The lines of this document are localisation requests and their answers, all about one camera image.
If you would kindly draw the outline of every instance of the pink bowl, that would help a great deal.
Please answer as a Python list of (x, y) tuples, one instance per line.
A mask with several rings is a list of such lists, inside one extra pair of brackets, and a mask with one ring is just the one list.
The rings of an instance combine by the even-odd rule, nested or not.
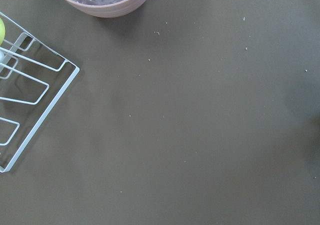
[(72, 0), (66, 1), (86, 14), (100, 18), (115, 18), (131, 13), (146, 0), (123, 0), (109, 5), (86, 5)]

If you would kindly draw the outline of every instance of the green apple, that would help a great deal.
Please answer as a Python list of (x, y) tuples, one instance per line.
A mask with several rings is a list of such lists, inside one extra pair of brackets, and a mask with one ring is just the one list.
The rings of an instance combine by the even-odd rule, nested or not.
[(6, 35), (6, 27), (5, 27), (4, 21), (2, 21), (2, 19), (0, 18), (0, 45), (4, 41), (5, 35)]

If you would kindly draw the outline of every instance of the table surface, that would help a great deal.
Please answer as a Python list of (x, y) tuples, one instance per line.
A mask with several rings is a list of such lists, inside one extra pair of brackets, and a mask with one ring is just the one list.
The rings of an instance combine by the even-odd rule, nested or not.
[(320, 0), (0, 8), (80, 67), (0, 174), (1, 224), (320, 224)]

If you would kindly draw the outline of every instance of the dish rack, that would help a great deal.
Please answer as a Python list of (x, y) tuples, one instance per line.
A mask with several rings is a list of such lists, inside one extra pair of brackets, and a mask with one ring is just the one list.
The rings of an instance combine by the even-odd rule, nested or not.
[(0, 173), (8, 172), (79, 68), (0, 12)]

